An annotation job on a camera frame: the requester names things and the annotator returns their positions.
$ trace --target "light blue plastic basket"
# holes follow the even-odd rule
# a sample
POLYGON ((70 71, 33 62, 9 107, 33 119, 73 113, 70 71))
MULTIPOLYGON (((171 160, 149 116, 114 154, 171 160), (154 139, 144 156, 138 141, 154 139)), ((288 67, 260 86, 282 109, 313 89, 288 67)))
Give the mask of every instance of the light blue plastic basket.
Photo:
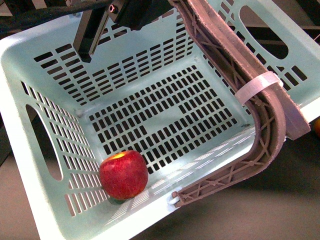
MULTIPOLYGON (((211 4, 290 87, 306 119, 319 116, 320 47, 271 0, 211 4), (285 59, 243 26, 245 5, 286 43, 285 59)), ((109 21, 90 64, 71 46, 79 21, 80 15, 65 16, 1 40, 0 110, 40 237, 129 239, 176 209, 173 191, 246 153, 253 120, 175 9, 140 31, 109 21), (49 135, 60 181, 48 171, 26 105, 49 135), (149 181, 140 195, 116 205, 98 170, 126 149, 144 155, 149 181)))

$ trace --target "orange object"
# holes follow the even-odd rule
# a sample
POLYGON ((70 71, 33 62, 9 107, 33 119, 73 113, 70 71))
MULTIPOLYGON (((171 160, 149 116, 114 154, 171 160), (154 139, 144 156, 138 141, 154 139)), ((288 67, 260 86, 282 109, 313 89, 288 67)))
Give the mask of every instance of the orange object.
POLYGON ((314 123, 314 131, 316 135, 320 138, 320 118, 314 123))

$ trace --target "red apple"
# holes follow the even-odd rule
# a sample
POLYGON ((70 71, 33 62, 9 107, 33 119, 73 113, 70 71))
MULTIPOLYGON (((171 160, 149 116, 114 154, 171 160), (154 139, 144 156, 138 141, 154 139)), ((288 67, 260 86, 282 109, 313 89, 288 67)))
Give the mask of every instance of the red apple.
POLYGON ((117 200, 126 200, 141 193, 148 182, 148 170, 142 155, 123 151, 104 160, 99 169, 104 190, 117 200))

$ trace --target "black cable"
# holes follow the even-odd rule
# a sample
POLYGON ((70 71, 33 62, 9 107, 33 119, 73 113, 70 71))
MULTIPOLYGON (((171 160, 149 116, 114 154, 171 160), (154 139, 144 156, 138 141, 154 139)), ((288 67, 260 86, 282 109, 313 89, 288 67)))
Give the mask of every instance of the black cable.
POLYGON ((110 5, 112 2, 113 0, 84 1, 73 6, 52 6, 31 10, 9 19, 0 19, 0 34, 13 30, 28 29, 65 15, 102 8, 110 5))

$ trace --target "white zip tie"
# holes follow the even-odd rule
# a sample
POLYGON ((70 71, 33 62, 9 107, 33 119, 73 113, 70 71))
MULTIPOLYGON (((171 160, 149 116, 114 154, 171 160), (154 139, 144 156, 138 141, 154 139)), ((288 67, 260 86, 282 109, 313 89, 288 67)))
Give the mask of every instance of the white zip tie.
POLYGON ((253 96, 266 89, 272 84, 280 84, 283 87, 284 83, 272 71, 267 71, 251 81, 247 82, 242 88, 235 93, 235 98, 243 106, 253 96))

